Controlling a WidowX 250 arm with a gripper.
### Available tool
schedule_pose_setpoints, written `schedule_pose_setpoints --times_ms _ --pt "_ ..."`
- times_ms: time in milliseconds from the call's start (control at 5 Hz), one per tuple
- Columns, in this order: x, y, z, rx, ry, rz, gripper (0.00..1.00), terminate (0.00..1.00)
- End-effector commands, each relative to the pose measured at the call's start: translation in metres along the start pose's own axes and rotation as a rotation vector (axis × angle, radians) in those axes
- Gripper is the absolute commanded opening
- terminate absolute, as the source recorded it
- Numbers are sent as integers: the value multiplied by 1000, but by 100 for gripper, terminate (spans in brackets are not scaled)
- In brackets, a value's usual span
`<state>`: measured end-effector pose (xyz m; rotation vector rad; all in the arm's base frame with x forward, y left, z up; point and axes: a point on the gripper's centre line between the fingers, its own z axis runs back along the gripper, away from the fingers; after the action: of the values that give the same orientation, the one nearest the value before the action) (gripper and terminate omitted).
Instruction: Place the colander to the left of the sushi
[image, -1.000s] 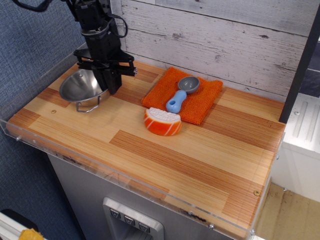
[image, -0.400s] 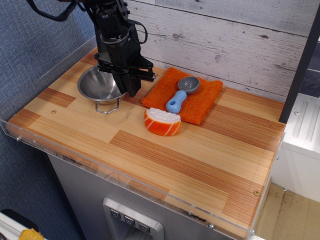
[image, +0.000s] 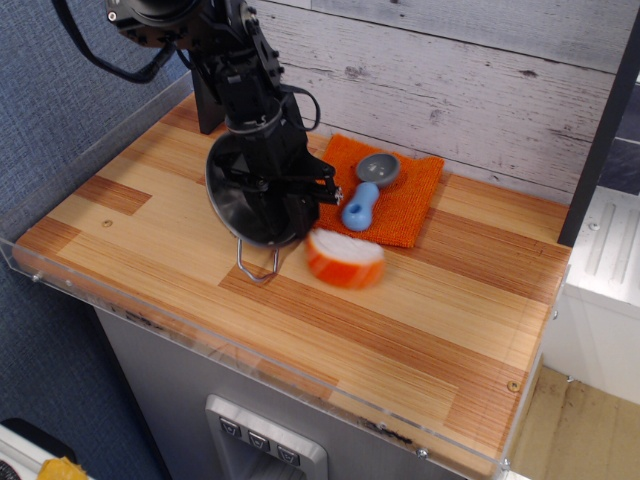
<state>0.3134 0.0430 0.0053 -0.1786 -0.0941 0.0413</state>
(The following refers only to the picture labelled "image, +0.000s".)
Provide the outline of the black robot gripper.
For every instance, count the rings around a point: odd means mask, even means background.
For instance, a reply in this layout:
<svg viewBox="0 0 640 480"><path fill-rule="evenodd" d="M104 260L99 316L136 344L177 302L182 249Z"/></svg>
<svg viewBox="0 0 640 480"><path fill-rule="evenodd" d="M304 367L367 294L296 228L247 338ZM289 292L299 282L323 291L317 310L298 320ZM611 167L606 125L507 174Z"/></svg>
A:
<svg viewBox="0 0 640 480"><path fill-rule="evenodd" d="M335 168L312 155L304 129L280 113L261 123L227 118L225 126L212 147L212 190L253 194L254 213L271 239L286 232L289 220L293 237L304 238L319 218L318 202L343 199Z"/></svg>

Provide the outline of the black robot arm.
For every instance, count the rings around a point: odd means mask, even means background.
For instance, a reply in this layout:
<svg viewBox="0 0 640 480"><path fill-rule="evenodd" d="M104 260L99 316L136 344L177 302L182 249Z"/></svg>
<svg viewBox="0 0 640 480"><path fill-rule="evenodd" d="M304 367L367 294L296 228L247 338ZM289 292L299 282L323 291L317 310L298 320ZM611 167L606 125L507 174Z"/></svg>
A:
<svg viewBox="0 0 640 480"><path fill-rule="evenodd" d="M337 204L335 169L308 150L310 126L281 81L278 53L244 1L109 1L118 31L145 47L187 52L225 115L206 186L220 220L238 238L279 247L303 239L322 204Z"/></svg>

